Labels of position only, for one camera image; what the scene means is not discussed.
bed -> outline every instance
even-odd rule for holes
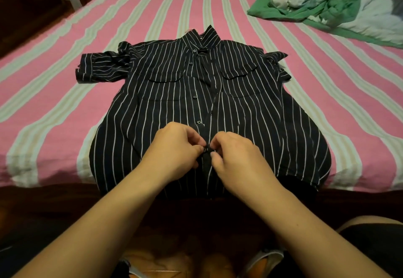
[[[93,0],[0,60],[0,186],[93,183],[89,147],[123,82],[77,84],[87,52],[181,37],[283,51],[285,84],[332,153],[327,188],[403,189],[403,50],[247,16],[255,0]]]

white blanket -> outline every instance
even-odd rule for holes
[[[361,0],[360,11],[354,21],[339,27],[377,38],[403,44],[403,20],[392,15],[392,0]]]

shirt collar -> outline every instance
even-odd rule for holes
[[[190,30],[182,37],[182,40],[191,49],[212,49],[221,41],[211,25],[200,35],[195,29]]]

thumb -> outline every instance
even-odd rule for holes
[[[195,158],[199,157],[204,151],[204,147],[202,147],[199,144],[193,145],[192,148],[194,149],[195,152]]]
[[[222,157],[217,152],[211,152],[210,155],[214,170],[217,172],[218,176],[221,176],[224,173],[224,161]]]

black striped shirt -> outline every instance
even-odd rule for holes
[[[83,54],[79,82],[125,83],[113,99],[90,149],[91,171],[102,194],[140,162],[159,128],[175,121],[207,143],[231,131],[257,145],[276,176],[317,189],[330,170],[330,151],[318,127],[284,90],[291,79],[278,62],[287,55],[221,40],[213,27],[199,35],[131,45],[118,53]],[[209,151],[199,168],[166,186],[169,198],[217,197],[224,186]]]

